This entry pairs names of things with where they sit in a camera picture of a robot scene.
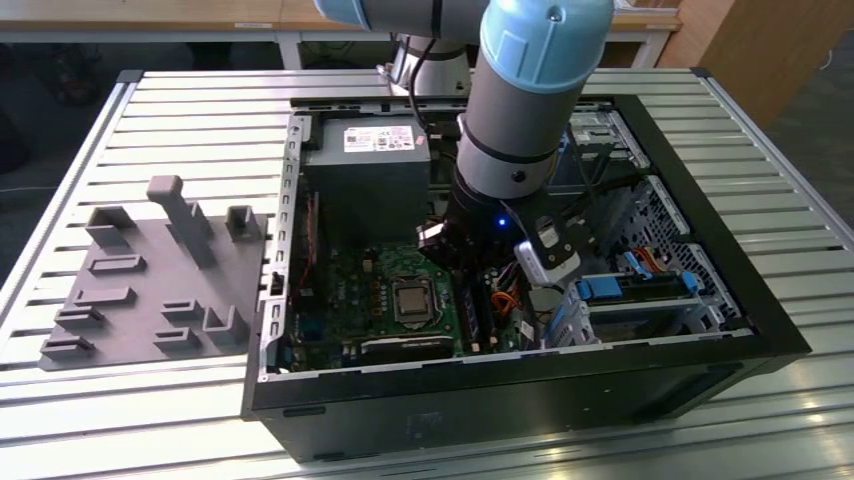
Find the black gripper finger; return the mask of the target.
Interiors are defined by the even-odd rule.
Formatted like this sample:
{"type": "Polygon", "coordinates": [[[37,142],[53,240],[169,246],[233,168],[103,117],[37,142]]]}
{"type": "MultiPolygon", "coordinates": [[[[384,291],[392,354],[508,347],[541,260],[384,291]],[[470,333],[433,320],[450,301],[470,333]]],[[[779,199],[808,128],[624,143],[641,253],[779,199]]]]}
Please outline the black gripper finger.
{"type": "Polygon", "coordinates": [[[457,225],[442,221],[416,228],[417,251],[444,271],[466,267],[466,238],[457,225]]]}

